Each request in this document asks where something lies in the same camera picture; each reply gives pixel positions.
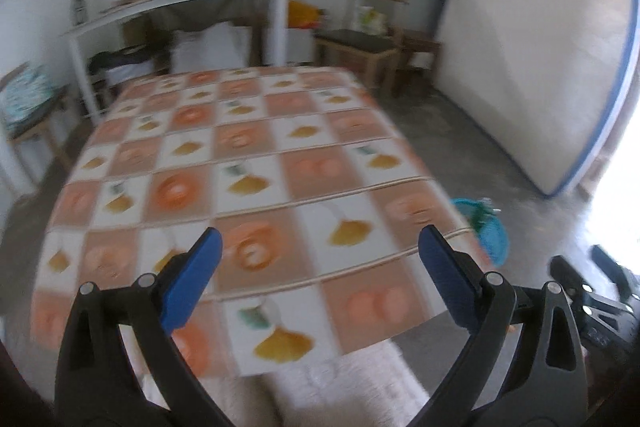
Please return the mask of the white leaning mattress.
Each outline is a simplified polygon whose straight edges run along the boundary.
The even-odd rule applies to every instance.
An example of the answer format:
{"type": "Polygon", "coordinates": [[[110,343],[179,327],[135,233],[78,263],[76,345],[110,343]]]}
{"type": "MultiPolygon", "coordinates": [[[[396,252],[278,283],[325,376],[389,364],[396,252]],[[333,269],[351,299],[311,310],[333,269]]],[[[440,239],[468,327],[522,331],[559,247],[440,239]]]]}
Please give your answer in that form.
{"type": "Polygon", "coordinates": [[[553,197],[589,169],[624,104],[639,0],[447,0],[439,86],[553,197]]]}

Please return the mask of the white pillow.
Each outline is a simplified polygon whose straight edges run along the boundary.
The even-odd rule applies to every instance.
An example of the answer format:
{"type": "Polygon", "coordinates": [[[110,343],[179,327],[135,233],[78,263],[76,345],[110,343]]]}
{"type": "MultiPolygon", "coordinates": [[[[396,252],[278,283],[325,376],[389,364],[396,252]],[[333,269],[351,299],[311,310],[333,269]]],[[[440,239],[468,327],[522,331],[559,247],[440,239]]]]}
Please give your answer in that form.
{"type": "Polygon", "coordinates": [[[245,67],[250,57],[250,28],[224,22],[202,31],[172,33],[171,74],[245,67]]]}

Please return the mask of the checkered ginkgo tablecloth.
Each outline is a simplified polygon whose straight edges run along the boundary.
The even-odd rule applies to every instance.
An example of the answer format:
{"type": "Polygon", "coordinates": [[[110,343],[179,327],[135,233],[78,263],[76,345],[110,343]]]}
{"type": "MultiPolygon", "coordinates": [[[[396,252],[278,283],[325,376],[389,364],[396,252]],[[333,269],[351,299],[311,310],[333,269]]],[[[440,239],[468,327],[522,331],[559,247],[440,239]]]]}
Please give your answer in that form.
{"type": "Polygon", "coordinates": [[[444,311],[416,252],[435,225],[484,269],[468,221],[341,68],[142,78],[55,203],[30,335],[60,347],[78,287],[157,273],[208,228],[221,262],[176,343],[200,377],[326,361],[444,311]]]}

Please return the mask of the yellow bag under table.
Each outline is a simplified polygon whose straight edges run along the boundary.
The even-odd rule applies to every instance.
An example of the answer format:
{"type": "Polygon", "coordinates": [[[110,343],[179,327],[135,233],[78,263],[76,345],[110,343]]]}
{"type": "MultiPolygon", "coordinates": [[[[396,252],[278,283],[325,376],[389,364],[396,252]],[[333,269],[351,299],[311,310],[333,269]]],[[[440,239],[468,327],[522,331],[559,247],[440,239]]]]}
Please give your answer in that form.
{"type": "Polygon", "coordinates": [[[288,28],[314,29],[321,24],[323,11],[302,0],[288,0],[288,28]]]}

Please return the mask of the wooden chair with cushion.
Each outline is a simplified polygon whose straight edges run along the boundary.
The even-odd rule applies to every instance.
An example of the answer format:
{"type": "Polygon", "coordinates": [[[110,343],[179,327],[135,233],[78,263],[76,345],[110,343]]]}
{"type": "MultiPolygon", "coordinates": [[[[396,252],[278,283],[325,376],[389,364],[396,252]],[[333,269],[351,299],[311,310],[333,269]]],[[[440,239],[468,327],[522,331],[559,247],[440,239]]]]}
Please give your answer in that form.
{"type": "MultiPolygon", "coordinates": [[[[25,69],[27,65],[34,66],[29,62],[25,62],[4,75],[1,78],[1,89],[6,87],[8,81],[25,69]]],[[[51,128],[51,118],[54,113],[58,110],[64,112],[64,110],[70,107],[70,102],[72,101],[70,98],[70,89],[68,89],[67,86],[57,86],[54,82],[52,82],[52,84],[55,89],[52,100],[39,107],[34,115],[28,117],[23,124],[19,124],[15,130],[9,131],[6,129],[6,125],[1,116],[2,127],[8,137],[9,146],[17,157],[18,165],[23,168],[25,176],[27,176],[27,179],[29,179],[35,187],[38,187],[40,182],[32,173],[32,170],[29,169],[25,159],[18,150],[18,147],[22,143],[33,139],[41,139],[44,144],[47,145],[53,158],[56,159],[66,171],[70,171],[70,168],[72,168],[72,162],[70,161],[70,156],[66,153],[65,145],[56,141],[51,128]]]]}

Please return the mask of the floral blue cushion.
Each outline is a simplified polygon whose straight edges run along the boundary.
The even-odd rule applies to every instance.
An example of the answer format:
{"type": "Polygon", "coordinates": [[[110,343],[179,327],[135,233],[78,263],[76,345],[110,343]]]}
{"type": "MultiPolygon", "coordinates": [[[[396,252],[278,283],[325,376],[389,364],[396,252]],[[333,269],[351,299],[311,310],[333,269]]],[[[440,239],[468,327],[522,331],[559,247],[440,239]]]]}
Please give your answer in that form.
{"type": "Polygon", "coordinates": [[[54,97],[54,86],[42,66],[27,65],[1,89],[1,116],[15,130],[54,97]]]}

